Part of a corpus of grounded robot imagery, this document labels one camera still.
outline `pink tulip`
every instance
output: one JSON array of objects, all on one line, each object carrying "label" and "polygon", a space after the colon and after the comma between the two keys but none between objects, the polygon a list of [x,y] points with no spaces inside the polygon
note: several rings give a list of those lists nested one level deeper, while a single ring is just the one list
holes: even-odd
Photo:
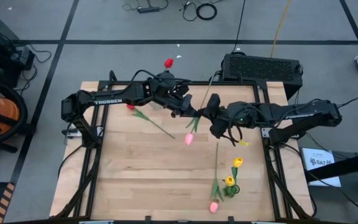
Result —
[{"label": "pink tulip", "polygon": [[194,135],[193,135],[193,134],[191,134],[191,133],[186,134],[185,144],[186,144],[186,145],[190,145],[191,142],[193,141],[193,138],[194,138]]},{"label": "pink tulip", "polygon": [[219,204],[216,202],[211,202],[211,205],[209,206],[209,211],[211,211],[213,214],[216,213],[218,210]]}]

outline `wooden tabletop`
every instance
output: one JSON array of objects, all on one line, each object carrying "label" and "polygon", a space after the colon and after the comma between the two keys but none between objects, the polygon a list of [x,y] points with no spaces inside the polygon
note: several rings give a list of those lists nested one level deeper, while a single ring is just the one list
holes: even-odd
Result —
[{"label": "wooden tabletop", "polygon": [[[96,91],[97,86],[98,82],[83,82],[81,89]],[[114,86],[114,89],[121,88],[124,86]],[[190,86],[194,108],[200,107],[206,89],[207,86]],[[223,106],[234,101],[255,101],[251,86],[212,86],[209,96],[212,93],[220,96]],[[272,103],[287,104],[282,83],[268,83],[268,93]],[[190,128],[185,127],[190,118],[173,119],[169,110],[156,110],[150,105],[139,109],[176,139],[164,134],[150,122],[132,116],[133,112],[125,105],[111,105],[104,132],[92,219],[144,220],[146,215],[151,215],[153,220],[224,221],[228,216],[234,216],[237,221],[274,220],[259,128],[242,129],[243,140],[249,145],[233,147],[227,139],[212,136],[209,132],[210,121],[202,118],[193,143],[186,146],[184,138]],[[85,113],[88,122],[92,113],[92,108]],[[285,121],[281,127],[290,123]],[[209,205],[217,142],[218,179],[231,174],[235,157],[242,157],[244,163],[237,175],[241,191],[234,198],[224,198],[218,212],[212,214]],[[65,156],[80,144],[80,138],[69,140]],[[298,148],[296,141],[291,140],[288,144]],[[80,150],[63,166],[50,215],[60,212],[77,190],[84,154],[85,149]],[[289,191],[305,211],[312,214],[300,158],[285,148],[281,154]],[[224,182],[219,181],[219,184],[221,189],[224,188]],[[280,213],[284,217],[279,190],[277,194]],[[81,214],[85,214],[88,193],[83,197]]]}]

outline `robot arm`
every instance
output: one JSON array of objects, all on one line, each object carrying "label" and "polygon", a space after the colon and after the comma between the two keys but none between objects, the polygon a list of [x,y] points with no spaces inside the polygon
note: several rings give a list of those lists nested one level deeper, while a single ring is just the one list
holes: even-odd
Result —
[{"label": "robot arm", "polygon": [[[207,106],[196,111],[191,106],[192,96],[186,94],[189,90],[186,82],[189,80],[178,81],[168,71],[158,75],[149,73],[149,75],[153,78],[148,78],[142,83],[130,84],[123,90],[92,92],[80,90],[70,95],[62,101],[62,119],[76,126],[82,133],[83,144],[86,147],[95,147],[98,144],[96,128],[91,127],[83,117],[85,110],[95,105],[126,103],[144,106],[153,101],[171,110],[173,118],[202,116],[209,119],[212,122],[209,129],[211,134],[218,139],[228,138],[233,145],[238,142],[231,134],[233,126],[238,129],[240,138],[242,138],[240,128],[271,128],[268,132],[270,143],[276,145],[313,127],[336,126],[342,120],[335,104],[319,99],[307,104],[291,106],[238,101],[230,103],[225,108],[220,106],[219,96],[212,94]],[[301,121],[283,129],[276,128],[285,119],[300,119]]]}]

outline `yellow tulip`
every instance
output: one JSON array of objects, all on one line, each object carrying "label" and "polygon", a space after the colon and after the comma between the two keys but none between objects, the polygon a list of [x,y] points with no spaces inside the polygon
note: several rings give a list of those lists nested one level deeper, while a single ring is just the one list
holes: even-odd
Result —
[{"label": "yellow tulip", "polygon": [[234,159],[233,161],[234,167],[238,168],[242,165],[242,158],[241,157],[237,157]]},{"label": "yellow tulip", "polygon": [[231,187],[234,184],[236,184],[236,182],[234,181],[234,178],[232,176],[226,177],[226,180],[224,181],[226,183],[227,186]]}]

